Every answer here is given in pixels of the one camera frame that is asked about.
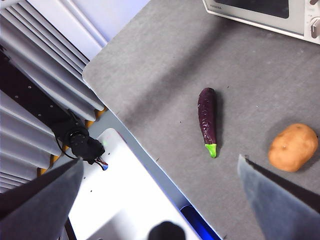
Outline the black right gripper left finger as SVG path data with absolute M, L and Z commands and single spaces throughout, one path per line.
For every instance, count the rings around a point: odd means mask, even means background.
M 84 167 L 69 161 L 0 195 L 2 240 L 56 240 L 77 197 Z

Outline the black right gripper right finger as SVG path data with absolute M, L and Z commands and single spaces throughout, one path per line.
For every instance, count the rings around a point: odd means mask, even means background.
M 318 240 L 320 196 L 261 167 L 243 155 L 237 172 L 267 240 Z

